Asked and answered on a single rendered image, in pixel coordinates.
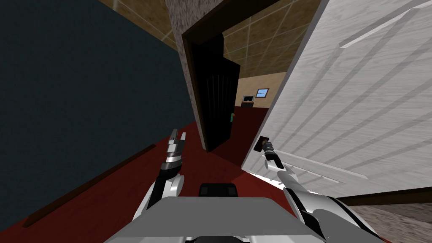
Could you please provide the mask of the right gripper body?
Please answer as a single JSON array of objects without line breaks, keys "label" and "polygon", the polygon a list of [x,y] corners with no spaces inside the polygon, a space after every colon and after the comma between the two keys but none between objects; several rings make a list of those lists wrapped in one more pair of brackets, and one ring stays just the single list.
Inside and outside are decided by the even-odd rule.
[{"label": "right gripper body", "polygon": [[255,146],[254,146],[254,151],[262,152],[264,144],[268,141],[269,141],[269,138],[260,136],[259,139],[257,140]]}]

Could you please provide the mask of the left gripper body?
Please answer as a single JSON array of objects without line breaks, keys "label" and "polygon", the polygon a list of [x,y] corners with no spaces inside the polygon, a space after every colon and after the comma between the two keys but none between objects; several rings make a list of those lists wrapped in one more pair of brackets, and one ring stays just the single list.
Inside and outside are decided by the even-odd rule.
[{"label": "left gripper body", "polygon": [[184,149],[185,140],[169,140],[167,157],[181,156]]}]

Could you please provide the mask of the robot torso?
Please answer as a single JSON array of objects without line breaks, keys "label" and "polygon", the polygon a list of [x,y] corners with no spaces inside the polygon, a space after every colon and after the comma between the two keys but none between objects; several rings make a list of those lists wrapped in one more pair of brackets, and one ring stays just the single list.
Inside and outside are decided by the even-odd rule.
[{"label": "robot torso", "polygon": [[324,243],[266,197],[165,197],[104,243],[186,243],[209,236],[246,243]]}]

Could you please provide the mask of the black door leaf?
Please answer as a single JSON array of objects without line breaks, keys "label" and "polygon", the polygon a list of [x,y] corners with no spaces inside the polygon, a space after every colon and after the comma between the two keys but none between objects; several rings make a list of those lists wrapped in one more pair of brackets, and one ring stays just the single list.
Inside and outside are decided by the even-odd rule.
[{"label": "black door leaf", "polygon": [[205,143],[211,152],[230,138],[240,65],[224,57],[222,33],[200,45],[193,43],[192,53]]}]

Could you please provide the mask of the white panelled door leaf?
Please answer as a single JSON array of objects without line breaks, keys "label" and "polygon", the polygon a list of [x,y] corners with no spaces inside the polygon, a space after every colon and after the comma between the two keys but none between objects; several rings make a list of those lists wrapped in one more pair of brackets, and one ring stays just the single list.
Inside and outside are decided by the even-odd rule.
[{"label": "white panelled door leaf", "polygon": [[323,0],[257,136],[318,194],[432,186],[432,0]]}]

